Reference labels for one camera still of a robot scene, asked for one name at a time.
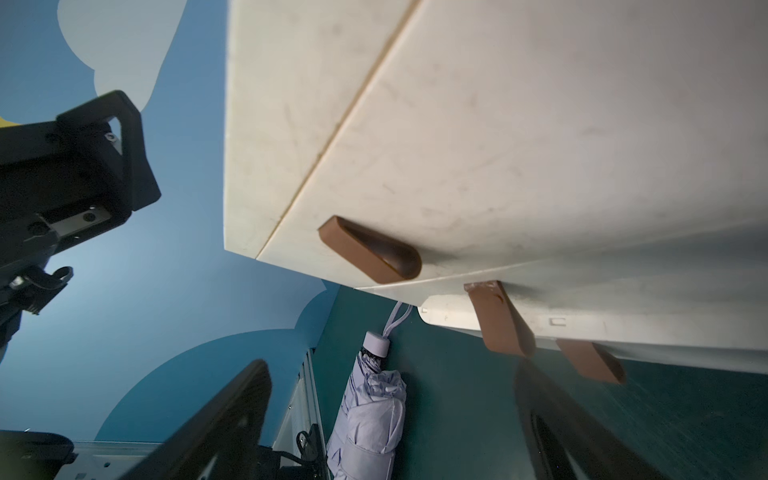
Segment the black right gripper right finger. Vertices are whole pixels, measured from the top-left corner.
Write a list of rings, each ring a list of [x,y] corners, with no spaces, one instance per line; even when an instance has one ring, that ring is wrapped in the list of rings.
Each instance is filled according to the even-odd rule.
[[[530,461],[538,479],[664,479],[559,385],[524,360],[514,392]]]

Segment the lilac umbrella with strap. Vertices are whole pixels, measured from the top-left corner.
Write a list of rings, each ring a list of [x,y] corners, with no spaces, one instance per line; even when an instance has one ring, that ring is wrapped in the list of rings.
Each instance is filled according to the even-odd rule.
[[[395,304],[381,332],[368,331],[355,357],[326,447],[334,479],[389,479],[405,423],[407,385],[386,370],[390,336],[412,307]]]

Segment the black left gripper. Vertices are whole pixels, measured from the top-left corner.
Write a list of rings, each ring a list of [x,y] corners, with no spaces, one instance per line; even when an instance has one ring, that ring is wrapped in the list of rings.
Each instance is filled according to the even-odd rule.
[[[112,229],[161,190],[142,117],[114,90],[44,123],[1,130],[1,344],[25,312],[37,315],[69,284],[50,259]]]

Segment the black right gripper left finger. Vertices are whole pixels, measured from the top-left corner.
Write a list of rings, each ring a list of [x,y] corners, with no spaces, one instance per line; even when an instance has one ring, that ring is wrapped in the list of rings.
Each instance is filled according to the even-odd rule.
[[[124,479],[254,479],[272,391],[268,365],[254,360]]]

